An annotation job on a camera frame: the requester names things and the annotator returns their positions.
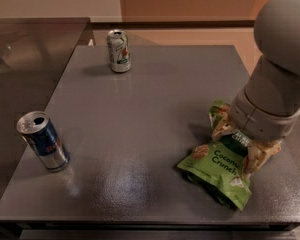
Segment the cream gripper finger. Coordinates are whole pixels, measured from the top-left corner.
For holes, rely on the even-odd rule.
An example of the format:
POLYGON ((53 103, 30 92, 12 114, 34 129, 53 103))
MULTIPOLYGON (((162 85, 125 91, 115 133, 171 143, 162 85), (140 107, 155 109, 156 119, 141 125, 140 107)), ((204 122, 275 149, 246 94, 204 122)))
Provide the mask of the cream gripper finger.
POLYGON ((212 141, 216 142, 223 136, 230 135, 237 131, 237 126, 234 124, 228 113, 215 114, 212 119, 212 141))
POLYGON ((243 173, 251 175, 258 171, 270 157, 281 151, 281 140, 251 140, 248 144, 248 155, 244 158, 243 173))

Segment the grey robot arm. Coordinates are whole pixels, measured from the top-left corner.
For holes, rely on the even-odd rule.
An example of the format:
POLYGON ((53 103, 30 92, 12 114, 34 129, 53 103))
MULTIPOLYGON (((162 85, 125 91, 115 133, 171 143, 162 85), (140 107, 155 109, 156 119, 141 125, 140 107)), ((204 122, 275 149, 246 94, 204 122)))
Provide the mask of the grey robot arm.
POLYGON ((250 139, 246 175, 280 151, 300 116, 300 0, 267 2, 255 20, 254 39, 262 56, 212 134, 218 140, 240 130, 250 139))

